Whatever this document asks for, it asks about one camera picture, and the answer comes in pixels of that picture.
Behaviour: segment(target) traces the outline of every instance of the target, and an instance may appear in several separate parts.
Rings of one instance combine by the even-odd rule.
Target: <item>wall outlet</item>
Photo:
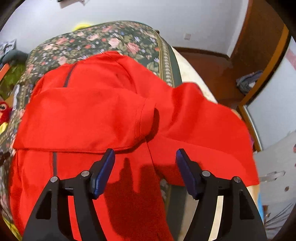
[[[190,40],[191,34],[184,34],[184,39],[185,40]]]

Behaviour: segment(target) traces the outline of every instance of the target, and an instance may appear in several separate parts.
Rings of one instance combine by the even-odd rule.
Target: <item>white wall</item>
[[[160,30],[172,46],[231,54],[242,27],[248,0],[77,0],[64,8],[56,0],[26,0],[0,32],[0,42],[17,39],[29,52],[43,41],[70,32],[79,23],[134,20]],[[184,40],[190,33],[191,40]]]
[[[247,107],[263,150],[296,130],[295,80],[296,43],[291,38],[288,51],[279,67],[268,84]]]

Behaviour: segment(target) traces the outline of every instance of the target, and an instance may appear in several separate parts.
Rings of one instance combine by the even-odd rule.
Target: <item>bed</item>
[[[80,29],[67,34],[62,34],[49,39],[36,47],[27,60],[26,72],[14,89],[13,111],[8,128],[0,136],[0,151],[14,154],[12,148],[18,125],[21,121],[26,104],[36,82],[48,71],[57,68],[64,63],[74,63],[93,54],[115,50],[128,55],[146,66],[155,75],[159,76],[169,86],[177,87],[182,82],[194,82],[201,89],[203,95],[210,101],[217,103],[216,99],[188,61],[172,48],[151,27],[131,21],[116,21],[103,23],[88,28]],[[9,167],[12,158],[7,159],[0,168],[0,202],[3,207],[4,220],[12,224],[12,216],[9,209],[8,179]],[[257,203],[258,191],[249,188],[251,195]],[[161,182],[161,192],[169,211],[172,200],[172,188],[165,180]],[[180,207],[182,215],[179,218],[178,233],[175,240],[183,240],[192,220],[197,202],[183,192],[183,203]],[[223,197],[219,197],[215,221],[210,240],[217,237],[222,212]]]

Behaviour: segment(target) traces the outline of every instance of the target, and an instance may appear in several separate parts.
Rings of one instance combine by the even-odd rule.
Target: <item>white sheet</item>
[[[180,74],[181,74],[181,79],[182,82],[193,82],[196,83],[203,95],[210,101],[217,103],[217,100],[207,87],[207,85],[204,83],[202,78],[199,76],[199,74],[195,71],[195,69],[189,64],[189,62],[177,51],[172,47],[174,54],[176,56],[179,69],[180,69]]]

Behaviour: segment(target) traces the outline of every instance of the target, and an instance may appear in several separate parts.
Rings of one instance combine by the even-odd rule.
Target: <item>fabric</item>
[[[32,50],[27,60],[26,71],[14,88],[14,106],[9,126],[0,135],[0,151],[11,154],[11,158],[0,166],[2,215],[11,223],[13,220],[9,207],[8,178],[12,157],[15,154],[12,145],[35,84],[44,74],[64,63],[72,64],[108,50],[116,50],[130,56],[153,71],[169,86],[175,87],[181,84],[178,63],[170,45],[153,28],[142,23],[132,21],[102,23],[56,36]]]
[[[9,69],[7,70],[7,72],[5,73],[4,77],[0,82],[0,96],[4,100],[9,98],[10,94],[13,91],[14,86],[20,80],[25,70],[26,70],[25,65],[21,63],[18,63],[16,65],[9,67]]]
[[[0,61],[5,56],[5,54],[7,54],[10,50],[15,48],[15,42],[16,42],[16,39],[10,42],[0,43]]]
[[[11,62],[15,62],[15,63],[25,63],[26,60],[28,58],[28,54],[24,53],[22,51],[13,49],[10,50],[2,59],[2,63],[6,64],[9,63],[10,65],[14,65],[11,64]]]
[[[247,74],[243,77],[240,77],[236,80],[237,87],[244,94],[248,94],[248,92],[254,87],[257,80],[262,75],[263,71],[259,70],[257,72],[253,72],[251,74]]]
[[[44,75],[14,148],[10,206],[21,234],[54,172],[74,177],[107,148],[116,151],[115,165],[94,201],[107,240],[173,240],[159,181],[183,185],[175,164],[179,148],[217,177],[259,183],[248,130],[229,108],[206,100],[196,84],[172,88],[117,52]],[[69,205],[74,238],[81,240],[72,199]]]

